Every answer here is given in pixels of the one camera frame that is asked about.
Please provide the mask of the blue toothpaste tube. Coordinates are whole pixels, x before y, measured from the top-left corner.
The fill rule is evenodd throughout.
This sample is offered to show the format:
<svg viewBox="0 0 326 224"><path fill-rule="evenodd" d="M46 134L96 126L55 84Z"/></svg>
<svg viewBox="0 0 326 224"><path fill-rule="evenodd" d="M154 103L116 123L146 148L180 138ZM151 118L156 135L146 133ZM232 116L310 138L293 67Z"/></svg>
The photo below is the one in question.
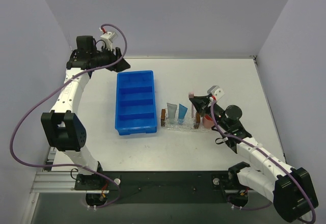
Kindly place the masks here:
<svg viewBox="0 0 326 224"><path fill-rule="evenodd" d="M184 123L187 110L188 110L188 108L186 106L179 104L178 120L177 120L179 124Z"/></svg>

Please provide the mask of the white toothpaste tube green cap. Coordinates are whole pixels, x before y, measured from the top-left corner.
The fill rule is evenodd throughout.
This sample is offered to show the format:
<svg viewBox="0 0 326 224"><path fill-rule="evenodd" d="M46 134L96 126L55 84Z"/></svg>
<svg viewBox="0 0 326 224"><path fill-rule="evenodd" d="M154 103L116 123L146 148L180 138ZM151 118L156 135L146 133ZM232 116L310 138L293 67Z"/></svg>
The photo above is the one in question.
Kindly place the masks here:
<svg viewBox="0 0 326 224"><path fill-rule="evenodd" d="M175 123L177 107L178 107L177 104L167 103L168 120L171 124Z"/></svg>

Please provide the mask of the pink toothbrush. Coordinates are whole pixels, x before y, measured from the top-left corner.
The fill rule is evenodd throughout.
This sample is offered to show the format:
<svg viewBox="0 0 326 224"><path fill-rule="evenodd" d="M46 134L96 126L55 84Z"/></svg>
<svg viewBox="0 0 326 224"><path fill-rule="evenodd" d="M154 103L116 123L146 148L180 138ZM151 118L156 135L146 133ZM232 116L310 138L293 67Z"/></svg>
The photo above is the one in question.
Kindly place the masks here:
<svg viewBox="0 0 326 224"><path fill-rule="evenodd" d="M189 92L188 94L188 98L194 98L194 93L193 92ZM193 119L195 117L195 108L194 105L191 103L191 118Z"/></svg>

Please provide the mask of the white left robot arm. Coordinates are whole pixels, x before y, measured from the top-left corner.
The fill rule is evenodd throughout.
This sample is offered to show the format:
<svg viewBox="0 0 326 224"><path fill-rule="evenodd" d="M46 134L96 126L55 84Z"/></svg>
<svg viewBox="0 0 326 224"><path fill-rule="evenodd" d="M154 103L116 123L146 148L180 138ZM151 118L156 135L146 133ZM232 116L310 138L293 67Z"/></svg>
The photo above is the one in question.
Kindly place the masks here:
<svg viewBox="0 0 326 224"><path fill-rule="evenodd" d="M106 66L109 71L121 72L130 68L130 64L121 56L121 49L113 48L114 32L100 36L103 45L97 49L92 36L78 36L77 48L72 52L66 64L65 80L69 82L58 96L50 112L43 113L43 126L49 145L63 152L78 167L81 183L87 183L93 189L104 184L104 175L100 163L95 160L86 146L87 133L77 116L78 107L92 76L92 69Z"/></svg>

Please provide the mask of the pink plastic cup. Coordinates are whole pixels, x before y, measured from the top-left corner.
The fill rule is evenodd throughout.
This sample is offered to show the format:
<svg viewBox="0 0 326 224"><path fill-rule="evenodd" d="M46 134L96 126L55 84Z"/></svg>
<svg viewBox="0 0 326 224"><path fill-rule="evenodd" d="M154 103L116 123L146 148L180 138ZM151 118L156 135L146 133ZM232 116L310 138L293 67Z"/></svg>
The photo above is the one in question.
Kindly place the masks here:
<svg viewBox="0 0 326 224"><path fill-rule="evenodd" d="M212 118L209 115L205 115L202 118L202 124L206 129L210 129L211 127L214 126L214 122L213 122Z"/></svg>

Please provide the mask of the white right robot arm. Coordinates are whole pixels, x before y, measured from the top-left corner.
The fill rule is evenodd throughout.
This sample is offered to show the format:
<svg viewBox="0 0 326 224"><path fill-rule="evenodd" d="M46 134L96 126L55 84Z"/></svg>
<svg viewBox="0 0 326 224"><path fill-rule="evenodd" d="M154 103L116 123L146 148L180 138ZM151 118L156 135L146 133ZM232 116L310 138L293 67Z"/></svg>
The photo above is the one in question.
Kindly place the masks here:
<svg viewBox="0 0 326 224"><path fill-rule="evenodd" d="M262 147L240 122L242 110L238 106L223 109L214 95L195 96L190 102L199 115L213 120L212 129L220 133L223 142L247 160L229 168L229 178L235 184L249 187L271 201L287 222L316 222L318 199L307 170L286 164ZM308 213L309 221L303 218Z"/></svg>

